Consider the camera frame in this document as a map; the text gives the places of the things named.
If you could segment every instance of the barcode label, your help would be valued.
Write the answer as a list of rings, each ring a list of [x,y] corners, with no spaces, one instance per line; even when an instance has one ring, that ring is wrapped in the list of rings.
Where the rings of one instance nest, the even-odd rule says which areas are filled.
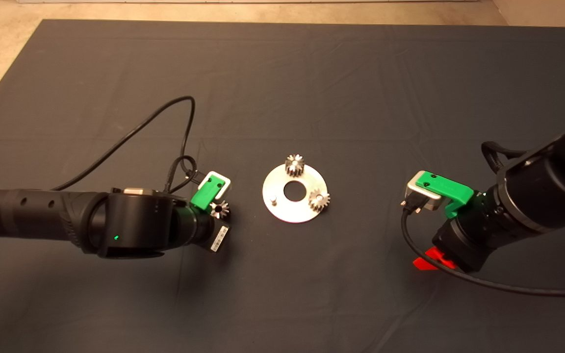
[[[226,233],[228,232],[228,227],[222,226],[217,233],[217,237],[215,237],[215,241],[213,241],[213,245],[210,246],[210,249],[217,252],[219,246],[222,245],[222,241],[224,241],[224,237],[226,237]]]

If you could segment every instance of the black cylindrical joint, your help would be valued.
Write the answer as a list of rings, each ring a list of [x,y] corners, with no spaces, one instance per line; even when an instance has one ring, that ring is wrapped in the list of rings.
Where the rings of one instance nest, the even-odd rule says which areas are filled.
[[[507,170],[505,187],[511,199],[507,207],[546,228],[565,227],[565,165],[550,152]]]
[[[197,244],[211,236],[213,218],[193,206],[174,208],[168,248]]]
[[[475,195],[440,228],[433,244],[464,271],[478,271],[500,246],[539,233],[522,226],[498,198],[498,188]]]
[[[168,245],[173,200],[157,195],[110,194],[106,203],[100,257],[162,255]]]
[[[0,190],[0,236],[69,240],[83,247],[100,192]]]

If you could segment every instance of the gear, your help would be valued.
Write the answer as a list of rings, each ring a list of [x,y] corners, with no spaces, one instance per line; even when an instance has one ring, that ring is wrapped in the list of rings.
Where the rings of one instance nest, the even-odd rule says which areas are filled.
[[[210,208],[211,208],[210,215],[217,219],[226,218],[231,212],[231,207],[228,205],[228,202],[226,201],[221,201],[221,203],[211,202]]]
[[[299,177],[305,170],[305,159],[299,154],[290,154],[289,157],[287,157],[284,166],[285,170],[287,170],[287,174],[292,177]]]
[[[330,203],[330,195],[327,192],[321,192],[316,189],[309,194],[309,206],[315,212],[321,212]]]

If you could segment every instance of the black cable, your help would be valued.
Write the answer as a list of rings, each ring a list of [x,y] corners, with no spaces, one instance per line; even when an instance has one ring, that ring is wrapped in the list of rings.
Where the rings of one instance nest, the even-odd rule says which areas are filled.
[[[174,192],[176,192],[180,188],[183,188],[186,184],[189,183],[189,181],[191,181],[191,179],[193,179],[193,177],[195,177],[195,173],[188,173],[186,175],[185,181],[180,183],[177,187],[171,188],[171,183],[173,183],[173,177],[176,174],[176,168],[178,167],[178,163],[184,161],[185,159],[188,160],[189,163],[191,163],[191,170],[192,171],[198,169],[197,163],[195,163],[195,159],[193,159],[193,157],[187,156],[186,154],[183,154],[180,157],[176,158],[173,161],[173,163],[171,163],[171,166],[169,167],[169,173],[167,174],[167,181],[165,182],[165,188],[164,188],[163,192],[166,192],[168,194],[173,194]]]
[[[484,143],[481,143],[481,152],[485,157],[487,165],[489,165],[494,173],[497,173],[502,167],[504,167],[502,161],[498,158],[499,153],[507,157],[507,159],[512,159],[522,156],[527,151],[510,150],[509,148],[502,147],[496,142],[485,141]]]
[[[421,257],[422,259],[424,259],[428,263],[432,264],[433,266],[444,271],[445,273],[448,273],[449,275],[451,275],[453,277],[463,279],[464,281],[468,281],[469,283],[474,283],[474,284],[477,284],[479,286],[484,286],[484,287],[495,289],[495,290],[502,290],[502,291],[508,291],[508,292],[511,292],[511,293],[525,294],[525,295],[536,295],[536,296],[540,296],[540,297],[565,297],[565,290],[555,290],[555,289],[547,289],[547,288],[518,287],[518,286],[509,285],[509,284],[496,283],[496,282],[492,282],[492,281],[487,281],[486,279],[480,279],[480,278],[477,278],[477,277],[473,277],[471,275],[467,275],[465,273],[455,271],[451,268],[448,268],[447,266],[444,266],[439,261],[436,261],[436,260],[428,257],[428,255],[426,255],[424,253],[424,251],[420,250],[420,248],[418,248],[417,245],[415,245],[415,243],[411,239],[411,236],[409,235],[409,231],[408,231],[408,228],[407,228],[407,217],[411,214],[411,212],[412,212],[411,210],[407,210],[407,209],[404,209],[402,211],[401,229],[402,229],[402,236],[404,237],[404,240],[407,242],[407,244],[409,245],[409,247],[411,248],[411,250],[413,250],[413,252],[415,254],[417,254],[419,257]]]
[[[55,191],[64,190],[65,188],[68,188],[68,187],[72,186],[73,184],[76,184],[78,181],[84,179],[88,174],[90,174],[93,170],[95,170],[97,167],[99,167],[99,165],[104,163],[104,161],[106,161],[106,159],[108,159],[108,157],[110,157],[110,155],[115,153],[115,151],[118,150],[119,147],[121,147],[121,145],[126,143],[130,138],[132,138],[135,134],[137,134],[141,129],[143,129],[149,123],[151,123],[151,121],[154,120],[157,116],[159,116],[163,111],[165,111],[167,108],[171,107],[172,105],[183,102],[183,101],[191,101],[191,112],[189,114],[189,121],[186,125],[186,130],[184,131],[184,137],[182,138],[182,147],[180,148],[180,155],[183,156],[184,150],[186,148],[186,140],[189,137],[189,132],[191,131],[191,124],[193,123],[193,117],[195,116],[195,99],[192,96],[183,96],[183,97],[180,97],[180,98],[175,98],[175,99],[172,99],[169,102],[165,103],[164,105],[162,105],[160,108],[155,110],[155,112],[153,112],[150,116],[148,116],[147,119],[145,119],[137,127],[135,127],[130,132],[128,132],[128,134],[126,134],[119,141],[117,141],[116,144],[114,144],[106,152],[104,152],[104,154],[101,155],[101,157],[98,158],[96,161],[94,161],[88,168],[83,170],[80,174],[76,175],[71,180],[69,180],[69,181],[67,181],[67,182],[65,182],[65,183],[63,183],[63,184],[61,184],[61,185],[59,185],[55,188],[52,188],[52,190],[55,190]],[[188,172],[187,174],[195,175],[195,172],[197,171],[195,169],[195,164],[193,165],[193,168],[194,169],[192,171],[188,171],[186,169],[186,167],[184,166],[184,158],[182,159],[182,170],[184,170],[185,172]]]

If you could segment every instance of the red part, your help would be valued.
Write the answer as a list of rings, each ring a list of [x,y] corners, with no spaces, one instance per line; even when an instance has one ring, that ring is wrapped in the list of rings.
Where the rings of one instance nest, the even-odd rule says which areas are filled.
[[[438,248],[433,246],[432,248],[426,250],[426,256],[430,257],[433,260],[439,261],[442,265],[452,268],[453,270],[457,268],[457,265],[448,259],[444,259],[444,253],[441,252]],[[433,266],[432,264],[426,262],[425,259],[418,257],[413,261],[413,266],[417,267],[420,271],[428,271],[428,270],[437,270],[437,267]]]

